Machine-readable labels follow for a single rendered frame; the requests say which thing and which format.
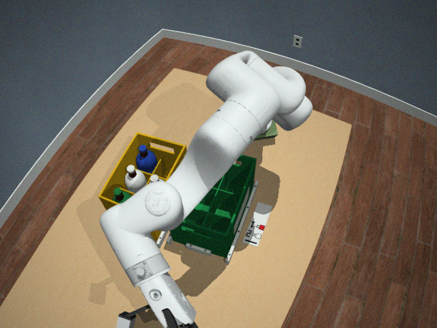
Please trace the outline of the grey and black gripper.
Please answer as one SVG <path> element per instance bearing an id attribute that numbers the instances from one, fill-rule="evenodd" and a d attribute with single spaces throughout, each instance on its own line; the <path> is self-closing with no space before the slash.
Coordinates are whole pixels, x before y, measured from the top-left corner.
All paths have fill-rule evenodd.
<path id="1" fill-rule="evenodd" d="M 194 322 L 196 311 L 167 268 L 139 283 L 143 296 L 164 328 L 198 328 Z M 175 318 L 176 317 L 176 318 Z"/>

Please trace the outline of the white paper pick list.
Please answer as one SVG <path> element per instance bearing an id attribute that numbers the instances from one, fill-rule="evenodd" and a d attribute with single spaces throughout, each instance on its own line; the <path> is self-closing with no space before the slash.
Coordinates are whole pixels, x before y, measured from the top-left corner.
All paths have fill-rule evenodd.
<path id="1" fill-rule="evenodd" d="M 243 243 L 258 246 L 266 226 L 272 206 L 258 202 L 251 222 L 246 231 Z"/>

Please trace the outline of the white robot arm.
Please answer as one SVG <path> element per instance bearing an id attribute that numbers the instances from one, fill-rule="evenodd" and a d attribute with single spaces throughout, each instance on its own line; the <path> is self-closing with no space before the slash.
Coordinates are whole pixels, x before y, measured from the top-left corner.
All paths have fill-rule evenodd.
<path id="1" fill-rule="evenodd" d="M 197 130 L 170 178 L 147 184 L 100 217 L 132 285 L 169 268 L 151 232 L 177 228 L 254 139 L 270 128 L 271 120 L 291 131 L 313 110 L 299 73 L 285 66 L 272 68 L 253 51 L 218 63 L 206 86 L 224 103 Z"/>

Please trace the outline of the yellow crate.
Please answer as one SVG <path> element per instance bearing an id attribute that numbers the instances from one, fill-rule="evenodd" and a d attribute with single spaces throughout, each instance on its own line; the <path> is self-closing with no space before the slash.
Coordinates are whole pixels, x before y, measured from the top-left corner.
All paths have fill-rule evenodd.
<path id="1" fill-rule="evenodd" d="M 174 152 L 153 147 L 150 145 L 150 142 L 168 148 L 173 148 Z M 150 176 L 154 174 L 166 182 L 178 168 L 187 151 L 186 145 L 137 132 L 123 153 L 121 159 L 115 166 L 115 169 L 109 176 L 109 179 L 100 192 L 100 195 L 98 196 L 106 210 L 110 209 L 110 207 L 113 207 L 114 205 L 119 204 L 113 201 L 115 188 L 120 188 L 122 191 L 131 194 L 131 196 L 135 194 L 127 190 L 124 180 L 126 173 L 128 172 L 127 167 L 129 165 L 134 165 L 135 169 L 138 169 L 136 164 L 136 156 L 138 153 L 140 153 L 139 146 L 141 145 L 145 145 L 147 150 L 152 151 L 156 155 L 158 162 L 152 174 L 140 170 L 145 175 L 147 180 L 146 185 L 148 185 L 151 181 Z"/>

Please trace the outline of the blue bottle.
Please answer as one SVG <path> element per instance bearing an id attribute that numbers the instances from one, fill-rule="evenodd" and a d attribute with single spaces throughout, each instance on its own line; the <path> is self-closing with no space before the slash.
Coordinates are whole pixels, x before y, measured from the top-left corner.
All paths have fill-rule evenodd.
<path id="1" fill-rule="evenodd" d="M 139 146 L 139 152 L 136 157 L 138 170 L 152 174 L 158 164 L 156 155 L 152 151 L 147 150 L 145 145 Z"/>

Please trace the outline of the white bottle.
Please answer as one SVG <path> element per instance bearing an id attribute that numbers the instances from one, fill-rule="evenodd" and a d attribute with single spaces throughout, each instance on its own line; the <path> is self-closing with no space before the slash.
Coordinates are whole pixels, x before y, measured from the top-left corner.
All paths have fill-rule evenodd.
<path id="1" fill-rule="evenodd" d="M 162 180 L 162 179 L 159 179 L 158 178 L 158 176 L 156 175 L 156 174 L 154 174 L 154 175 L 152 175 L 151 177 L 150 177 L 150 182 L 149 183 L 151 183 L 151 182 L 156 182 L 156 181 L 164 181 L 164 180 Z"/>
<path id="2" fill-rule="evenodd" d="M 145 179 L 143 172 L 135 169 L 134 165 L 129 165 L 127 167 L 127 171 L 128 173 L 125 176 L 125 185 L 128 191 L 136 193 L 147 184 L 147 180 Z"/>

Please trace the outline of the green plastic bottle crate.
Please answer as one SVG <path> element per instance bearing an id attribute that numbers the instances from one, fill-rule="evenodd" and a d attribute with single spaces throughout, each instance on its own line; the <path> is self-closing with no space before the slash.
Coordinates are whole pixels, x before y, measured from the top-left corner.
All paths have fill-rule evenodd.
<path id="1" fill-rule="evenodd" d="M 173 241 L 227 258 L 253 189 L 256 160 L 241 154 L 237 161 L 242 165 L 233 164 L 192 213 L 170 231 Z"/>

